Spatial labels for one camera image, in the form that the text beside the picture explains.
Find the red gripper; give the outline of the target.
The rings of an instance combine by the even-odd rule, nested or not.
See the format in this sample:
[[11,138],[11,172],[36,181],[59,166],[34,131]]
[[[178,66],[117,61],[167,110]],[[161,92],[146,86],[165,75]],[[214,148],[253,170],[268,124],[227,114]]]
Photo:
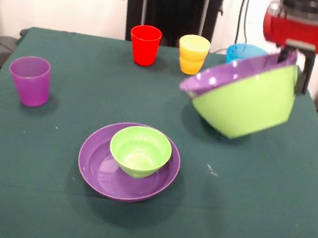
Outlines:
[[291,51],[287,44],[313,49],[299,51],[304,55],[305,63],[297,77],[295,95],[306,94],[318,54],[318,20],[291,15],[279,1],[274,0],[269,4],[263,19],[263,34],[268,42],[282,46],[278,63],[284,62]]

